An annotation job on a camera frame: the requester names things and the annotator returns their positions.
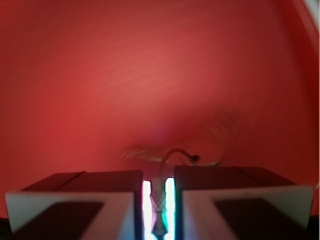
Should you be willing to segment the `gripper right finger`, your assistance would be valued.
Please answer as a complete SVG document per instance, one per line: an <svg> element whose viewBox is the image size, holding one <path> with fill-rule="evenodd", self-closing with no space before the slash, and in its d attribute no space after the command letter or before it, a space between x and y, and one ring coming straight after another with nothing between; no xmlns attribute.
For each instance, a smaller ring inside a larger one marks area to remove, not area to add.
<svg viewBox="0 0 320 240"><path fill-rule="evenodd" d="M312 240L313 188L261 167L176 166L177 240Z"/></svg>

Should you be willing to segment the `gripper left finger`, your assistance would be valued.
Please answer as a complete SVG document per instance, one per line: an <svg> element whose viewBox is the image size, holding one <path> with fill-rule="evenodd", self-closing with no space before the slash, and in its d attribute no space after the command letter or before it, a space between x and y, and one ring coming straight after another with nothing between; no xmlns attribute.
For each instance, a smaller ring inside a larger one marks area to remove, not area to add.
<svg viewBox="0 0 320 240"><path fill-rule="evenodd" d="M5 195L12 240L141 240L141 170L55 173Z"/></svg>

